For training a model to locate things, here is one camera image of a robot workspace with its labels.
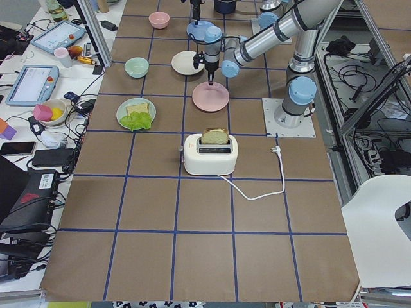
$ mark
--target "white cable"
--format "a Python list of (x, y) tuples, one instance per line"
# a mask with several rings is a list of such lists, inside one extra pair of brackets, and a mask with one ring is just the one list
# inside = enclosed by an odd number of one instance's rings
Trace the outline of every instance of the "white cable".
[(284, 168), (283, 168), (283, 159), (281, 158), (281, 148), (279, 146), (276, 146), (275, 148), (271, 149), (273, 153), (277, 153), (278, 159), (280, 161), (280, 172), (281, 172), (281, 182), (283, 183), (283, 189), (281, 189), (280, 191), (276, 191), (276, 192), (270, 192), (268, 194), (262, 194), (261, 196), (256, 196), (253, 198), (247, 197), (244, 192), (241, 191), (240, 188), (238, 188), (236, 186), (236, 184), (232, 183), (230, 180), (226, 179), (224, 176), (219, 175), (220, 178), (222, 178), (223, 180), (225, 180), (228, 184), (230, 184), (231, 186), (233, 186), (235, 189), (237, 189), (237, 191), (248, 201), (254, 201), (257, 199), (261, 199), (267, 196), (273, 196), (275, 194), (282, 194), (283, 192), (285, 192), (285, 179), (284, 179)]
[(347, 303), (345, 303), (345, 304), (342, 304), (342, 305), (326, 305), (326, 304), (324, 304), (324, 303), (316, 303), (316, 302), (313, 302), (313, 304), (315, 304), (315, 305), (323, 305), (323, 306), (332, 307), (332, 308), (348, 307), (348, 306), (351, 306), (351, 304), (355, 301), (355, 299), (357, 298), (357, 296), (360, 294), (360, 290), (361, 290), (361, 281), (358, 281), (358, 285), (357, 285), (357, 288), (356, 288), (356, 290), (355, 290), (355, 292), (354, 292), (353, 297), (351, 298), (351, 300), (350, 300), (349, 302), (347, 302)]

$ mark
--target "bread slice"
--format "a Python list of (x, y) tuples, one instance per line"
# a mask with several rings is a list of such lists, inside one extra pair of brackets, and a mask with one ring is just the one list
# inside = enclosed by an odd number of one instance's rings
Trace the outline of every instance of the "bread slice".
[(142, 103), (138, 105), (130, 105), (126, 107), (127, 115), (130, 116), (132, 112), (146, 112), (148, 113), (148, 103)]
[(208, 128), (201, 136), (202, 144), (227, 144), (229, 132), (224, 128)]

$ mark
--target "lettuce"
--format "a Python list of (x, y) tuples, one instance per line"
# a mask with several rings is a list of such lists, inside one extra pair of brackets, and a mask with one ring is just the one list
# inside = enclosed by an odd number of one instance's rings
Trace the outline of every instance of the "lettuce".
[(147, 112), (132, 112), (120, 119), (120, 123), (131, 131), (142, 128), (149, 129), (152, 127), (152, 117)]

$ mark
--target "blue plate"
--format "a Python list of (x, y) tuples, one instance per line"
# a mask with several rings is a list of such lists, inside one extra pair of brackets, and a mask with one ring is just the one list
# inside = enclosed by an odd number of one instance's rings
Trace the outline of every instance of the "blue plate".
[(214, 26), (214, 24), (209, 21), (198, 21), (198, 25), (196, 25), (194, 22), (191, 22), (187, 26), (187, 34), (194, 35), (196, 40), (204, 40), (206, 29), (211, 26)]

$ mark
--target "pink cup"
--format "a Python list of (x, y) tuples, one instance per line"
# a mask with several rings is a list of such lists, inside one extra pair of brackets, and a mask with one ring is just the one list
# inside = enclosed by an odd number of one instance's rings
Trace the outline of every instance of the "pink cup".
[(59, 47), (54, 49), (54, 55), (60, 60), (64, 67), (71, 67), (73, 65), (73, 60), (71, 59), (67, 48)]

